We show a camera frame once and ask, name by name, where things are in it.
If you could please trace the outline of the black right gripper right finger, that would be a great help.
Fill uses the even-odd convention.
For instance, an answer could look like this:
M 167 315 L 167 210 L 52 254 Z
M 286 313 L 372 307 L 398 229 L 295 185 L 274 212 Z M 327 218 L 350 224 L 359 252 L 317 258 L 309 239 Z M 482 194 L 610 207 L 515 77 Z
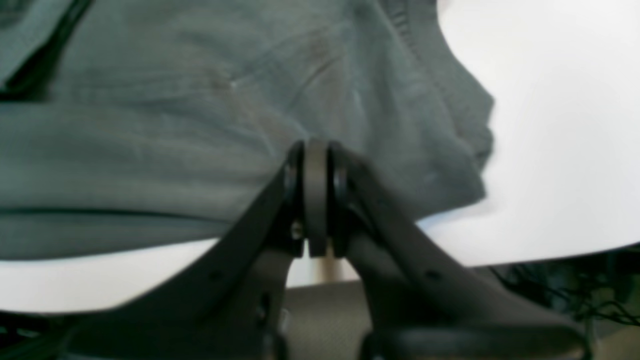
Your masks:
M 478 276 L 439 248 L 354 154 L 327 150 L 334 254 L 365 287 L 362 360 L 589 360 L 562 315 Z

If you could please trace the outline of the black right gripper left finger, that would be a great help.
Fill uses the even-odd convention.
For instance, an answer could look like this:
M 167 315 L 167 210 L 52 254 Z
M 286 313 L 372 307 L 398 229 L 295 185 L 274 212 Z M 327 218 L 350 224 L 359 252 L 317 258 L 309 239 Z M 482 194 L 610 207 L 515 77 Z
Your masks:
M 295 258 L 326 255 L 328 153 L 296 143 L 215 246 L 162 285 L 90 317 L 67 360 L 284 360 L 282 297 Z

